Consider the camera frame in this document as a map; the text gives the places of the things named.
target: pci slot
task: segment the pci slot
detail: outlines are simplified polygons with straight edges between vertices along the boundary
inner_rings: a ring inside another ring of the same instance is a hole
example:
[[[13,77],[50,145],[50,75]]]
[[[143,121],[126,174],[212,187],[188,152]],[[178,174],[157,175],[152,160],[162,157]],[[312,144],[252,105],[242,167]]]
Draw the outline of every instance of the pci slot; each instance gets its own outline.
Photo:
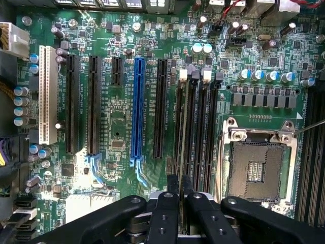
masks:
[[[205,110],[207,105],[207,89],[206,85],[200,83],[199,86],[199,104],[198,104],[198,122],[197,133],[195,143],[195,160],[194,160],[194,172],[193,172],[193,188],[195,191],[199,191],[199,181],[201,175],[201,163],[204,161],[203,147],[205,139]]]
[[[100,152],[101,68],[102,59],[98,56],[90,56],[87,107],[87,154],[89,155],[97,155]]]
[[[40,46],[39,62],[39,144],[57,142],[57,72],[55,49]]]
[[[195,103],[196,103],[196,88],[197,81],[192,80],[189,82],[188,87],[188,100],[187,100],[187,113],[186,113],[186,132],[185,132],[185,147],[184,147],[184,172],[183,174],[190,175],[191,152],[193,144],[193,119],[195,116]]]
[[[133,84],[133,113],[132,113],[132,139],[130,166],[136,168],[137,179],[144,186],[142,179],[141,164],[144,160],[142,155],[143,123],[144,123],[144,89],[145,89],[146,63],[143,57],[136,57],[134,64]]]
[[[176,89],[176,113],[175,113],[175,139],[174,139],[174,157],[173,174],[178,172],[179,153],[181,147],[181,114],[182,114],[183,88],[181,82]]]
[[[215,134],[215,121],[216,121],[216,109],[218,99],[218,88],[219,84],[216,81],[210,85],[210,98],[209,98],[209,118],[207,128],[207,143],[205,153],[205,183],[204,192],[210,192],[210,181],[211,181],[211,167],[213,161],[213,149],[214,149],[214,134]]]
[[[166,95],[167,95],[167,59],[158,59],[156,108],[154,117],[153,158],[163,158]]]
[[[79,56],[67,57],[66,77],[66,152],[75,154],[79,150]]]
[[[112,59],[112,85],[123,86],[123,60],[120,57]]]

